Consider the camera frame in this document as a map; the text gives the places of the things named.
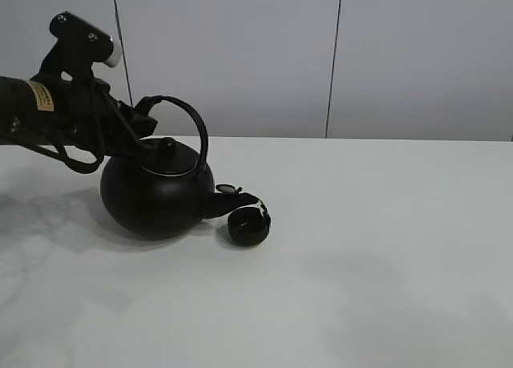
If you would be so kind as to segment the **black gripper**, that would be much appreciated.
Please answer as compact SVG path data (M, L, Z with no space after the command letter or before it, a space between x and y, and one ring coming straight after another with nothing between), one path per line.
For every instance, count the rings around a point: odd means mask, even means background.
M1 144L13 144L57 157L66 146L93 156L139 156L142 139L153 135L157 120L149 115L156 97L145 96L134 107L110 94L102 79L67 81L36 75L30 80L1 77Z

